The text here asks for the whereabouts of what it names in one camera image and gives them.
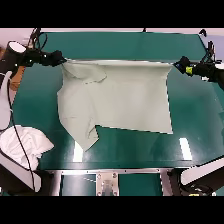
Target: green table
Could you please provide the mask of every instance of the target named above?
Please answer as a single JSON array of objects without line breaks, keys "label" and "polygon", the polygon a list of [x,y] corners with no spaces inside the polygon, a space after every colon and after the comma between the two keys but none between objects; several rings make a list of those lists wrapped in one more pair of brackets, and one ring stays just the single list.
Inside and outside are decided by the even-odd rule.
[{"label": "green table", "polygon": [[[205,54],[198,35],[134,32],[49,33],[44,49],[61,50],[72,59],[126,59],[174,62],[182,56],[200,60]],[[224,95],[199,77],[168,75],[172,135],[98,126],[99,140],[72,162],[74,140],[60,124],[57,91],[61,68],[27,68],[13,105],[16,124],[42,130],[55,147],[43,154],[39,169],[106,169],[183,167],[202,164],[224,154]],[[183,159],[179,138],[187,138],[192,161]]]}]

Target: cable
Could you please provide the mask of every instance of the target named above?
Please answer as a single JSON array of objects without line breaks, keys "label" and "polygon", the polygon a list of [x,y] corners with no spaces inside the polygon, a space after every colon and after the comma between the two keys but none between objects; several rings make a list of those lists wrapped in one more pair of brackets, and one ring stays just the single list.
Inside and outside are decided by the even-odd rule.
[{"label": "cable", "polygon": [[17,128],[16,128],[16,125],[15,125],[15,120],[14,120],[13,110],[12,110],[12,104],[11,104],[10,97],[9,97],[9,82],[8,82],[8,91],[7,91],[7,92],[8,92],[7,95],[8,95],[9,106],[10,106],[10,110],[11,110],[11,120],[12,120],[12,124],[13,124],[13,127],[14,127],[14,129],[15,129],[16,136],[17,136],[17,138],[18,138],[18,140],[19,140],[19,143],[20,143],[20,145],[21,145],[21,147],[22,147],[22,149],[23,149],[23,152],[24,152],[24,154],[25,154],[25,156],[26,156],[26,159],[27,159],[27,162],[28,162],[28,166],[29,166],[29,171],[30,171],[30,173],[31,173],[31,177],[32,177],[33,190],[34,190],[34,192],[35,192],[35,184],[34,184],[33,171],[32,171],[32,169],[31,169],[31,165],[30,165],[29,158],[28,158],[28,156],[27,156],[27,154],[26,154],[26,151],[25,151],[25,149],[24,149],[24,147],[23,147],[23,144],[22,144],[22,142],[21,142],[21,139],[20,139],[20,137],[19,137],[19,134],[18,134],[18,131],[17,131]]}]

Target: white cloth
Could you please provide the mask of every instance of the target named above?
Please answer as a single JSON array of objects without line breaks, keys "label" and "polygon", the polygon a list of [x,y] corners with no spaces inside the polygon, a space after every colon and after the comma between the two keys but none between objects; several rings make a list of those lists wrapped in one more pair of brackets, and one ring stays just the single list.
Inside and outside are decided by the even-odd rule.
[{"label": "white cloth", "polygon": [[62,65],[59,119],[83,150],[95,125],[172,134],[167,75],[172,65],[148,61],[73,61]]},{"label": "white cloth", "polygon": [[[16,125],[20,140],[28,156],[32,170],[36,170],[38,166],[38,159],[41,154],[51,150],[54,145],[45,136],[45,134],[35,128],[22,127]],[[23,149],[19,143],[14,127],[8,128],[0,136],[0,148],[7,156],[29,169],[29,165]]]}]

